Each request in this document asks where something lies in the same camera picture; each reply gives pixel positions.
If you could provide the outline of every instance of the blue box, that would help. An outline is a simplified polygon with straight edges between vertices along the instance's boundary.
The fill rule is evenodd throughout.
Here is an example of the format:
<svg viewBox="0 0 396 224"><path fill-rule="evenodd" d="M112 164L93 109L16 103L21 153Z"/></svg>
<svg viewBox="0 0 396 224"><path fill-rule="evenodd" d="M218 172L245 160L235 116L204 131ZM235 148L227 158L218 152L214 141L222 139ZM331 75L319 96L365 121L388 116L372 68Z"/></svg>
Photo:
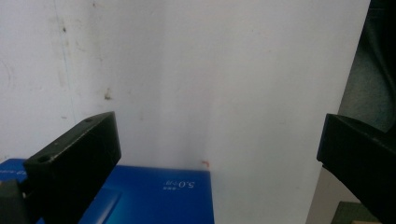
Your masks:
<svg viewBox="0 0 396 224"><path fill-rule="evenodd" d="M21 159L0 164L0 180L26 178ZM80 223L212 224L210 173L117 165Z"/></svg>

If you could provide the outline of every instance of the black object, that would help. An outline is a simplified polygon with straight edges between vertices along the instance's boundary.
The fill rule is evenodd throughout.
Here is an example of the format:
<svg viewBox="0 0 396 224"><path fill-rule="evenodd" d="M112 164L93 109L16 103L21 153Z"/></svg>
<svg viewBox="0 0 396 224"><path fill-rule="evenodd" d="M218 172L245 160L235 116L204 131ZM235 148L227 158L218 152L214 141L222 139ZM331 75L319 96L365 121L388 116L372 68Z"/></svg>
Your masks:
<svg viewBox="0 0 396 224"><path fill-rule="evenodd" d="M5 194L12 189L3 189L5 184L18 185L13 202L21 206L11 214L0 213L0 222L8 220L5 216L28 216L29 222L43 217L46 223L77 223L119 159L114 112L84 119L23 164L25 181L0 185ZM0 198L0 207L9 204Z"/></svg>
<svg viewBox="0 0 396 224"><path fill-rule="evenodd" d="M396 138L328 114L318 160L383 223L396 221Z"/></svg>

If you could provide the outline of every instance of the red mark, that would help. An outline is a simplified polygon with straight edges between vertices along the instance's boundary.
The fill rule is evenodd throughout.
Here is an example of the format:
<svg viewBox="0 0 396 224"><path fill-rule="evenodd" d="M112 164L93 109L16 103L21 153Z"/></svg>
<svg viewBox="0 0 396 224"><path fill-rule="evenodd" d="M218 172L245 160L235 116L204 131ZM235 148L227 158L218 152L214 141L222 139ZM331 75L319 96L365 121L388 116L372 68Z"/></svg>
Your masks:
<svg viewBox="0 0 396 224"><path fill-rule="evenodd" d="M206 165L206 168L209 169L209 166L210 166L209 161L202 161L202 164L205 164L205 165Z"/></svg>

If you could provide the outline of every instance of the blue package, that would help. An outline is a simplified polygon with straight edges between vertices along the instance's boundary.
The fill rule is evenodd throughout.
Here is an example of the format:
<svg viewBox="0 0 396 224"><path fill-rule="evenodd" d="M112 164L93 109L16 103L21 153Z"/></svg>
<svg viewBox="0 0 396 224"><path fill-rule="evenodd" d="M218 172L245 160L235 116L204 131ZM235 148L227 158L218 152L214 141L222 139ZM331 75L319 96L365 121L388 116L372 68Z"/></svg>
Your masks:
<svg viewBox="0 0 396 224"><path fill-rule="evenodd" d="M26 177L23 160L0 164L0 180ZM79 223L214 223L210 173L117 165Z"/></svg>

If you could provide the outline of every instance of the dark spot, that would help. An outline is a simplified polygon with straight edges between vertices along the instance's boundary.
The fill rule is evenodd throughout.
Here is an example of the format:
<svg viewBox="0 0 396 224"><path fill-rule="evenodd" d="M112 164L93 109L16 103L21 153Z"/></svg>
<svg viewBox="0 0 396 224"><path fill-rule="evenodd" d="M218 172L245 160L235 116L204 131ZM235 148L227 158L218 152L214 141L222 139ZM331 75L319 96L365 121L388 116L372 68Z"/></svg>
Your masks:
<svg viewBox="0 0 396 224"><path fill-rule="evenodd" d="M110 95L111 89L107 88L107 91L105 93L105 100L111 100L111 95Z"/></svg>

